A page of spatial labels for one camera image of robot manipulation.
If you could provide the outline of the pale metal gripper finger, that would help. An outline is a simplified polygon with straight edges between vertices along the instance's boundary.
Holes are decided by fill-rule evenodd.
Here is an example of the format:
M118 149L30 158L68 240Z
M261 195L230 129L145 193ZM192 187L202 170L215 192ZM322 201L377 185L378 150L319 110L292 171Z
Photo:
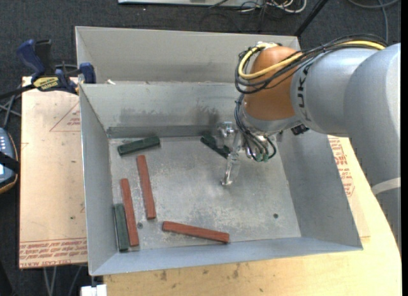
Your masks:
M230 154L230 173L229 173L229 180L234 182L235 179L238 177L238 173L240 170L240 160L239 155L237 153Z
M226 168L224 171L224 176L221 179L221 184L227 186L231 184L231 171L232 171L232 160L228 159L226 163Z

